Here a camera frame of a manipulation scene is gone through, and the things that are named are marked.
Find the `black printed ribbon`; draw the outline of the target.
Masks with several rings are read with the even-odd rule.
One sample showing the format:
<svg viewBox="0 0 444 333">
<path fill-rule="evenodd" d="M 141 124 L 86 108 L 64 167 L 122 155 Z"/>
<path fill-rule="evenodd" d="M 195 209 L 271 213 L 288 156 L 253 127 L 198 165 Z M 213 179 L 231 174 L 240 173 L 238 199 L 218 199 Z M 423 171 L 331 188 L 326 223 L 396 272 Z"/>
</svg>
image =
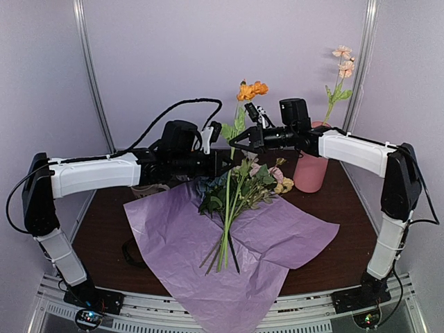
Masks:
<svg viewBox="0 0 444 333">
<path fill-rule="evenodd" d="M 129 240 L 127 240 L 126 242 L 124 242 L 121 247 L 121 251 L 122 251 L 122 254 L 123 254 L 123 257 L 124 257 L 126 263 L 131 266 L 140 268 L 140 269 L 148 268 L 148 266 L 146 265 L 144 260 L 136 261 L 135 258 L 130 254 L 130 247 L 133 244 L 135 244 L 136 248 L 138 248 L 134 237 L 132 237 Z"/>
</svg>

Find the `purple tissue paper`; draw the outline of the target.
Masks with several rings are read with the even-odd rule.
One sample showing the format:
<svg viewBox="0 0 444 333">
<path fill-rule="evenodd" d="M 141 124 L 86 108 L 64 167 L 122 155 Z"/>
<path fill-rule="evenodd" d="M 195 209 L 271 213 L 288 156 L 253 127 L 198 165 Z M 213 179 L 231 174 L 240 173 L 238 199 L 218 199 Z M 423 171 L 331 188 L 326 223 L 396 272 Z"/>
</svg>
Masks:
<svg viewBox="0 0 444 333">
<path fill-rule="evenodd" d="M 200 263 L 221 236 L 221 223 L 198 213 L 200 198 L 188 182 L 124 206 L 142 257 L 182 305 L 192 301 L 274 302 L 291 269 L 304 266 L 335 238 L 339 226 L 275 198 L 248 210 L 230 232 L 240 267 L 230 257 L 221 272 Z"/>
</svg>

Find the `peach blossom fuzzy stem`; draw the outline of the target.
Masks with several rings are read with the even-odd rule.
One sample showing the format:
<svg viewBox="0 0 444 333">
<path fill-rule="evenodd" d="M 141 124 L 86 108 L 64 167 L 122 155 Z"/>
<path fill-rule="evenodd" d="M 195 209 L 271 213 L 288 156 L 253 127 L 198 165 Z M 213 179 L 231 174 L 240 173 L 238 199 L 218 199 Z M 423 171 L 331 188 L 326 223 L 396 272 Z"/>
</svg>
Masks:
<svg viewBox="0 0 444 333">
<path fill-rule="evenodd" d="M 345 45 L 339 45 L 333 50 L 332 55 L 339 59 L 339 63 L 334 88 L 331 89 L 327 85 L 325 86 L 327 94 L 327 112 L 322 122 L 323 125 L 326 125 L 330 120 L 335 105 L 339 101 L 348 100 L 353 94 L 351 89 L 343 89 L 344 81 L 349 79 L 355 71 L 356 58 L 352 55 L 352 49 Z"/>
</svg>

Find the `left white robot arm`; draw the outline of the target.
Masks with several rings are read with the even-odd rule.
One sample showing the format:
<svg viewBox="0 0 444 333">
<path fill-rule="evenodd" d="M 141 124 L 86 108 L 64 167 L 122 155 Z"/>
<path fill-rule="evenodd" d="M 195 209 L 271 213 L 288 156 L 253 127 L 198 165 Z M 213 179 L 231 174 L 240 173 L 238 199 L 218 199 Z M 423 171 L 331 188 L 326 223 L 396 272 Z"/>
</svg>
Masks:
<svg viewBox="0 0 444 333">
<path fill-rule="evenodd" d="M 73 297 L 85 308 L 93 308 L 100 300 L 99 291 L 61 230 L 54 200 L 96 189 L 166 184 L 175 176 L 217 177 L 233 165 L 220 150 L 161 153 L 141 148 L 119 157 L 71 160 L 38 153 L 23 180 L 24 227 L 49 255 Z"/>
</svg>

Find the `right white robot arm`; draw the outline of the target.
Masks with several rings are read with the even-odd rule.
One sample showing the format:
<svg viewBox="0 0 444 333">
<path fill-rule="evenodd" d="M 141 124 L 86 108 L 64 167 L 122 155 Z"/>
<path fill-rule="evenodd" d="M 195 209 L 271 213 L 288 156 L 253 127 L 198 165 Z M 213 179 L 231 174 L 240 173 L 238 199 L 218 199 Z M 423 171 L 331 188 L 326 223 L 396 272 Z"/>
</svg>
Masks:
<svg viewBox="0 0 444 333">
<path fill-rule="evenodd" d="M 253 153 L 293 147 L 314 157 L 354 165 L 383 178 L 382 226 L 355 296 L 360 305 L 372 305 L 382 295 L 395 259 L 402 252 L 405 233 L 422 191 L 413 146 L 381 144 L 336 128 L 295 124 L 274 128 L 252 126 L 230 139 L 229 145 Z"/>
</svg>

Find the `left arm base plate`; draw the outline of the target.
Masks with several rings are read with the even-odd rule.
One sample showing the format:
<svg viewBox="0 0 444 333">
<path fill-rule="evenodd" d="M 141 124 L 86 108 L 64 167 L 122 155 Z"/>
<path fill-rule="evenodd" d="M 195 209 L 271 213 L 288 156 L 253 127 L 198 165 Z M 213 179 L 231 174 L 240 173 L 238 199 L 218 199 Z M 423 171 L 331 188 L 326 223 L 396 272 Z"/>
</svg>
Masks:
<svg viewBox="0 0 444 333">
<path fill-rule="evenodd" d="M 65 303 L 102 314 L 118 315 L 123 305 L 124 295 L 96 287 L 69 286 L 63 300 Z"/>
</svg>

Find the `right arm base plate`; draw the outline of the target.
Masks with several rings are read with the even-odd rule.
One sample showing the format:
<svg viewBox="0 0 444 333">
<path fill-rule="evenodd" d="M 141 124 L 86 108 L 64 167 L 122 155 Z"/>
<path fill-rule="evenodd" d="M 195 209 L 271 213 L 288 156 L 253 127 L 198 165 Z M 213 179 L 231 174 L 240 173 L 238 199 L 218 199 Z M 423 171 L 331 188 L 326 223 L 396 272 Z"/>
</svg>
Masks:
<svg viewBox="0 0 444 333">
<path fill-rule="evenodd" d="M 335 291 L 331 297 L 336 314 L 376 307 L 380 303 L 391 300 L 391 294 L 385 288 L 374 293 L 372 289 L 366 287 Z"/>
</svg>

